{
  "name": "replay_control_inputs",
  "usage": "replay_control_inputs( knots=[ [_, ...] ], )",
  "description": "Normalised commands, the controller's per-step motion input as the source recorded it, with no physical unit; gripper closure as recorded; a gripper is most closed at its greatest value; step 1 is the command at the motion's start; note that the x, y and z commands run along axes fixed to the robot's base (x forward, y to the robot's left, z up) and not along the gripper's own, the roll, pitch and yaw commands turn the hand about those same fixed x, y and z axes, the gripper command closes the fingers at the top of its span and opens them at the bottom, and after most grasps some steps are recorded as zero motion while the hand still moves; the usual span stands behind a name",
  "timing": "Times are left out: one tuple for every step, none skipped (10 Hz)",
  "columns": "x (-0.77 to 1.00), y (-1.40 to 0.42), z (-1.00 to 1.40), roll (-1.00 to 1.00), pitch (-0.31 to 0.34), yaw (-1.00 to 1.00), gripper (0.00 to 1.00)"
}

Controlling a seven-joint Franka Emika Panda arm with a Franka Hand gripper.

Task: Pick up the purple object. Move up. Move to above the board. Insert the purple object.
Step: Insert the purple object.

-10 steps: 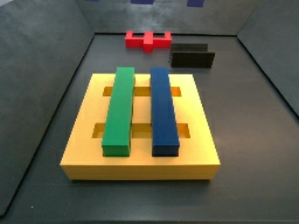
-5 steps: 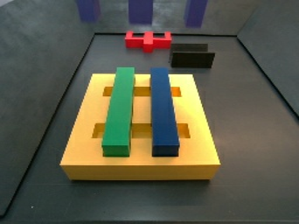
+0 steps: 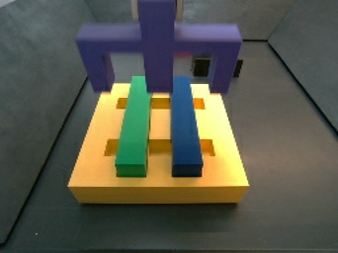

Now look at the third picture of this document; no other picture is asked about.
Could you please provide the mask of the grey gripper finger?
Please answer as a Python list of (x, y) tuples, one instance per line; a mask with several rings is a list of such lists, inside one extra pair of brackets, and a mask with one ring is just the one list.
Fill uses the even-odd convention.
[(132, 18), (135, 21), (139, 21), (139, 0), (131, 0), (132, 4)]

